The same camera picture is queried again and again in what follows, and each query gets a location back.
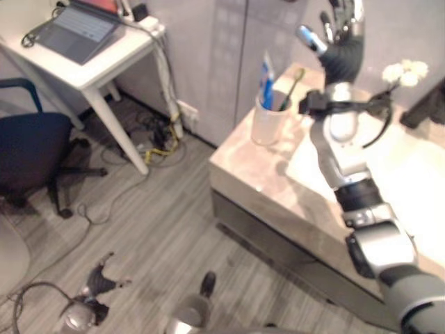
blue office chair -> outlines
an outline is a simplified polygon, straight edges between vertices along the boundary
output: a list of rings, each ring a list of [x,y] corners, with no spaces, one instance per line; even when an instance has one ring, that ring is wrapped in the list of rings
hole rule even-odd
[[[0,196],[23,207],[27,191],[47,186],[57,214],[69,218],[72,211],[60,208],[57,176],[81,173],[103,177],[107,171],[104,168],[62,168],[63,160],[76,145],[87,148],[89,142],[86,139],[70,142],[70,119],[60,113],[44,113],[32,82],[23,78],[0,80],[0,89],[11,87],[27,89],[38,112],[0,118]]]

laptop screen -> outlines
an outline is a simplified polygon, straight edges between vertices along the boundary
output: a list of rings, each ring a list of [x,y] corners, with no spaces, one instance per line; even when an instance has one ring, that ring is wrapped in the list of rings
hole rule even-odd
[[[118,13],[118,6],[116,5],[115,0],[77,0],[77,2],[86,3],[109,13]]]

cup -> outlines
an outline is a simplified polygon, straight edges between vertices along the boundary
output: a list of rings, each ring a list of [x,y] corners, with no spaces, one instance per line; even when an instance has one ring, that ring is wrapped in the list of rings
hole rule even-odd
[[[292,107],[292,101],[289,100],[285,110],[279,111],[285,98],[285,93],[274,90],[272,110],[268,110],[261,105],[257,96],[251,134],[254,143],[267,146],[278,142],[284,121],[289,116]]]

laptop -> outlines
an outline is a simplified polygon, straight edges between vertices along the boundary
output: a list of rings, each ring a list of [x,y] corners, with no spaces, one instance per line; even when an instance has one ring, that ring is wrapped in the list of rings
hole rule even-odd
[[[99,53],[119,24],[115,0],[71,0],[39,30],[35,41],[83,65]]]

floor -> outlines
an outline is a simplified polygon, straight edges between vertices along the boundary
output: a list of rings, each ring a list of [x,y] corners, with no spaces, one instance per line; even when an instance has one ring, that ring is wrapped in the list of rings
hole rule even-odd
[[[135,127],[137,112],[145,112],[128,99],[111,106],[126,129]],[[105,151],[105,156],[117,164],[105,164],[100,155],[113,139],[96,116],[86,124],[86,132],[77,136],[87,136],[92,147],[79,148],[73,159],[105,166],[109,174],[66,177],[63,202],[68,200],[74,209],[85,203],[90,217],[103,221],[116,196],[138,185],[115,201],[108,223],[95,226],[78,248],[38,280],[52,281],[74,296],[96,261],[114,251],[104,273],[114,279],[131,278],[133,284],[101,296],[111,311],[92,333],[162,333],[177,302],[199,289],[208,270],[218,276],[211,328],[275,322],[306,333],[387,333],[271,268],[218,226],[207,179],[213,148],[186,135],[185,145],[163,162],[164,167],[151,168],[144,179],[111,151]],[[35,192],[25,209],[0,202],[0,219],[12,223],[29,246],[32,265],[27,279],[75,246],[88,226],[78,214],[65,221],[55,215],[44,190]],[[63,306],[64,300],[54,292],[29,292],[19,320],[22,333],[50,333]],[[0,307],[0,330],[9,324],[11,313],[11,302]]]

